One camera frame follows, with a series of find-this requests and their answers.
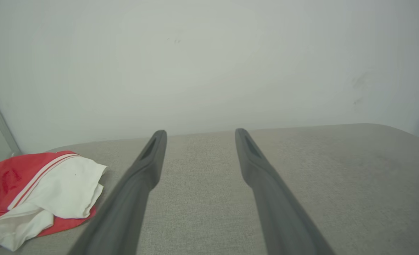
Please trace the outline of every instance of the gray plastic arm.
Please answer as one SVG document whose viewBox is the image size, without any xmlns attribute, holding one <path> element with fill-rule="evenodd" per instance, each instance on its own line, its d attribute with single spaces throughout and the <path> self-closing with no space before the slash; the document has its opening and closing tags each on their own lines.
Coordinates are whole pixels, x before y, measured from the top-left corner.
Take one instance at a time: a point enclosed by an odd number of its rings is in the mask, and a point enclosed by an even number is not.
<svg viewBox="0 0 419 255">
<path fill-rule="evenodd" d="M 69 255 L 133 255 L 149 192 L 161 176 L 167 133 L 157 131 L 126 171 Z"/>
<path fill-rule="evenodd" d="M 242 177 L 255 196 L 268 254 L 334 254 L 249 133 L 237 129 L 235 140 Z"/>
</svg>

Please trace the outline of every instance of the red fabric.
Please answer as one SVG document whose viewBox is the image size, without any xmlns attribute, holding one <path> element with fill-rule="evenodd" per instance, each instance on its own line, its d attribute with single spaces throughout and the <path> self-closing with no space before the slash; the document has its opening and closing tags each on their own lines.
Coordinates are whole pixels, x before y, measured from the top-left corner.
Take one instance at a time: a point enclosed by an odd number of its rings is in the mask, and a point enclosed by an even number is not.
<svg viewBox="0 0 419 255">
<path fill-rule="evenodd" d="M 26 188 L 28 183 L 35 176 L 37 178 L 41 175 L 42 171 L 40 170 L 44 166 L 57 157 L 67 154 L 74 154 L 74 152 L 63 151 L 57 153 L 48 152 L 20 155 L 0 162 L 0 216 L 9 211 L 7 209 L 8 206 Z M 62 219 L 55 217 L 53 226 L 44 229 L 38 236 L 46 236 L 74 228 L 93 217 L 95 213 L 96 210 L 93 207 L 90 210 L 90 216 L 85 219 Z"/>
</svg>

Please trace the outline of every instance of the textured fabric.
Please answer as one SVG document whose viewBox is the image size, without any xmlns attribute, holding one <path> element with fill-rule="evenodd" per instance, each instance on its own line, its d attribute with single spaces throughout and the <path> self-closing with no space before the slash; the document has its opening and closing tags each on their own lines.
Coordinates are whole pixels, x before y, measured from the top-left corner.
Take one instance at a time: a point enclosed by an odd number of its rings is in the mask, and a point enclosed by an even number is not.
<svg viewBox="0 0 419 255">
<path fill-rule="evenodd" d="M 337 254 L 419 254 L 418 137 L 374 124 L 249 132 Z M 147 141 L 54 151 L 108 166 L 104 200 Z M 32 239 L 18 254 L 66 254 L 85 226 Z M 234 131 L 169 137 L 137 254 L 266 254 Z"/>
</svg>

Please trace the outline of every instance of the gray upholstered cushion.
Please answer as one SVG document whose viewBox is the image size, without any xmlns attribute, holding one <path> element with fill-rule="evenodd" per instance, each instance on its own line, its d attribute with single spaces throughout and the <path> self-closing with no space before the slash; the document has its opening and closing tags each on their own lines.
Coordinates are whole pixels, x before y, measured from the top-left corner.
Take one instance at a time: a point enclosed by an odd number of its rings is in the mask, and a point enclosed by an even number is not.
<svg viewBox="0 0 419 255">
<path fill-rule="evenodd" d="M 418 137 L 374 124 L 250 134 L 337 254 L 419 254 Z M 53 151 L 72 150 L 107 165 L 104 200 L 147 141 Z M 84 228 L 32 239 L 17 254 L 65 254 Z M 0 254 L 11 252 L 0 248 Z M 169 137 L 137 254 L 266 254 L 234 131 Z"/>
</svg>

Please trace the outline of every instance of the white fabric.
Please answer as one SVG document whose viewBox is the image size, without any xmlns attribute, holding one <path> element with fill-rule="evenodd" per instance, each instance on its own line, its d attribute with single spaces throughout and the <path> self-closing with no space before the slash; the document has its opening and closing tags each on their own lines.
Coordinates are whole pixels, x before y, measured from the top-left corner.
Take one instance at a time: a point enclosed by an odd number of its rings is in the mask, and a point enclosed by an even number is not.
<svg viewBox="0 0 419 255">
<path fill-rule="evenodd" d="M 54 224 L 54 215 L 31 203 L 23 203 L 0 217 L 0 245 L 17 250 L 23 242 Z"/>
<path fill-rule="evenodd" d="M 23 188 L 21 192 L 14 198 L 14 200 L 11 202 L 11 204 L 8 206 L 8 210 L 12 210 L 17 205 L 22 204 L 25 202 L 25 200 L 28 198 L 31 192 L 35 189 L 36 185 L 39 184 L 39 181 L 46 176 L 46 174 L 52 169 L 54 169 L 56 166 L 59 166 L 62 162 L 65 160 L 68 160 L 69 158 L 75 158 L 80 157 L 80 155 L 75 153 L 65 154 L 61 155 L 60 157 L 57 157 L 53 160 L 51 160 L 49 163 L 47 163 L 45 166 L 43 166 L 38 173 L 30 180 L 30 182 Z"/>
<path fill-rule="evenodd" d="M 25 201 L 0 217 L 0 245 L 15 251 L 54 224 L 54 216 L 86 218 L 101 195 L 106 166 L 69 158 L 44 175 Z"/>
</svg>

